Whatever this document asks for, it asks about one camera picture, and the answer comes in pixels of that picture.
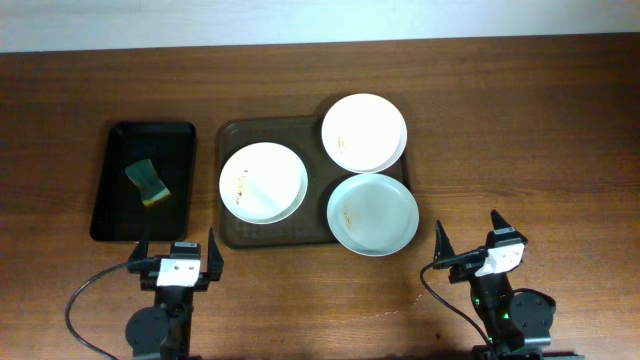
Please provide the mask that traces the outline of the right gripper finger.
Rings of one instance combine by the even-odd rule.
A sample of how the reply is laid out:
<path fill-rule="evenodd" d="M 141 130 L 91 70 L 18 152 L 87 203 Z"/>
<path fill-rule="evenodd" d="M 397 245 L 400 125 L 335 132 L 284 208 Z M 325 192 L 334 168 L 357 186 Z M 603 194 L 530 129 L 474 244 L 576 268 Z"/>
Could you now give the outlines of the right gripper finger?
<path fill-rule="evenodd" d="M 490 232 L 491 245 L 528 244 L 528 239 L 509 224 L 495 209 L 491 211 L 491 221 L 494 228 Z"/>
<path fill-rule="evenodd" d="M 434 248 L 433 267 L 435 269 L 444 269 L 450 267 L 456 254 L 440 220 L 436 221 L 435 234 L 436 241 Z"/>

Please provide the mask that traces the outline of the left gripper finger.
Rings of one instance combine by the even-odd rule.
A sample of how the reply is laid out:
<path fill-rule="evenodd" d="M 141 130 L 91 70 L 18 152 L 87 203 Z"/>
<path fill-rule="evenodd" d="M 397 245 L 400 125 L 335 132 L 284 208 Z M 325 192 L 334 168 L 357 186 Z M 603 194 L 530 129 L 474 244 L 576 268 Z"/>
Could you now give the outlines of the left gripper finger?
<path fill-rule="evenodd" d="M 127 270 L 129 273 L 142 273 L 148 267 L 148 247 L 150 232 L 150 225 L 147 224 L 142 232 L 139 241 L 137 242 L 137 245 L 128 258 Z"/>
<path fill-rule="evenodd" d="M 216 244 L 214 231 L 209 229 L 207 250 L 207 276 L 210 281 L 219 281 L 223 272 L 224 260 Z"/>

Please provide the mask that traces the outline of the green yellow sponge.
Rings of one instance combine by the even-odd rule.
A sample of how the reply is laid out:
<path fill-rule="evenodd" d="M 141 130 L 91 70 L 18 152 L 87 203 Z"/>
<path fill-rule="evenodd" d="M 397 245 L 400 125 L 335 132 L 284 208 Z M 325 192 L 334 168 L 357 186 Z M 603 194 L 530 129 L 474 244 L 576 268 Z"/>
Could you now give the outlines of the green yellow sponge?
<path fill-rule="evenodd" d="M 125 168 L 125 174 L 138 189 L 142 204 L 153 207 L 171 196 L 150 159 L 137 161 Z"/>

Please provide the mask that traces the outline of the pale blue plate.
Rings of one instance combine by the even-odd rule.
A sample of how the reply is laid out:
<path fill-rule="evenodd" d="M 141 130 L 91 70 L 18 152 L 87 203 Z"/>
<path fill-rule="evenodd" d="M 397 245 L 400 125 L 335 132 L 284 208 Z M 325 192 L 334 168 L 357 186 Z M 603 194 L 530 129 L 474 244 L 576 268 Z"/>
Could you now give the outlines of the pale blue plate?
<path fill-rule="evenodd" d="M 326 210 L 331 233 L 345 248 L 382 257 L 407 246 L 417 233 L 420 213 L 409 189 L 383 174 L 359 174 L 341 182 Z"/>

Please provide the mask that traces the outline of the white plate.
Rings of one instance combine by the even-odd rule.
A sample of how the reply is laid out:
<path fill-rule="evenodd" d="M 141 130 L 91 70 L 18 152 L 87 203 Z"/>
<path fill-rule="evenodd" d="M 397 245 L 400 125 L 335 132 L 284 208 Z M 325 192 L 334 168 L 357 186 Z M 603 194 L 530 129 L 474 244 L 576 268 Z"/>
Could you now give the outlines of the white plate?
<path fill-rule="evenodd" d="M 330 107 L 321 125 L 328 156 L 355 173 L 381 172 L 402 155 L 406 121 L 389 100 L 374 94 L 346 96 Z"/>
<path fill-rule="evenodd" d="M 309 185 L 302 159 L 290 148 L 259 142 L 235 152 L 224 164 L 219 192 L 236 218 L 256 225 L 279 222 L 302 204 Z"/>

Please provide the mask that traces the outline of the white plate top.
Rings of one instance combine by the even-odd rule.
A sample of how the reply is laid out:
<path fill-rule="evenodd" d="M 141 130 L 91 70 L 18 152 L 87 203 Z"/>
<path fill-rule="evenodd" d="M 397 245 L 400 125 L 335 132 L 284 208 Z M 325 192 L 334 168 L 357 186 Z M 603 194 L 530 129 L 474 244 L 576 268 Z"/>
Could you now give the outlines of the white plate top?
<path fill-rule="evenodd" d="M 402 155 L 406 121 L 389 100 L 374 94 L 346 96 L 330 107 L 321 125 L 328 156 L 355 173 L 381 172 Z"/>

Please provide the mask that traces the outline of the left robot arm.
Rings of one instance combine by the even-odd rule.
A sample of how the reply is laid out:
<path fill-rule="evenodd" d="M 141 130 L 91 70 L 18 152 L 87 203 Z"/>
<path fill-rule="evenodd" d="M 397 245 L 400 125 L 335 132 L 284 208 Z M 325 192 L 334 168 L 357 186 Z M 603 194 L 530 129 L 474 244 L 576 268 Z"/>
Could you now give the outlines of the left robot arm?
<path fill-rule="evenodd" d="M 150 231 L 145 230 L 127 264 L 143 291 L 154 293 L 154 304 L 129 319 L 126 341 L 136 359 L 184 360 L 190 353 L 194 294 L 220 280 L 224 260 L 209 233 L 207 257 L 198 243 L 174 242 L 167 255 L 148 255 Z"/>

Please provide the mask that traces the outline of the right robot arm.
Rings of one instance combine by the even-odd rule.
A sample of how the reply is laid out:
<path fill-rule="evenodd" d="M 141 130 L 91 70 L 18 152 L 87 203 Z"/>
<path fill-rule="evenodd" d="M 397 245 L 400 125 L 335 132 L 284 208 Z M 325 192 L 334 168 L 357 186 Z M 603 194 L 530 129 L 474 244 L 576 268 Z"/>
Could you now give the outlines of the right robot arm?
<path fill-rule="evenodd" d="M 528 239 L 496 210 L 491 211 L 493 230 L 474 250 L 457 254 L 440 221 L 435 226 L 433 261 L 420 272 L 425 289 L 441 304 L 461 316 L 484 343 L 471 350 L 474 359 L 578 359 L 574 352 L 545 352 L 551 344 L 555 300 L 529 288 L 514 289 L 508 273 L 523 262 Z M 449 271 L 452 284 L 467 282 L 477 324 L 440 297 L 427 283 L 429 269 Z"/>

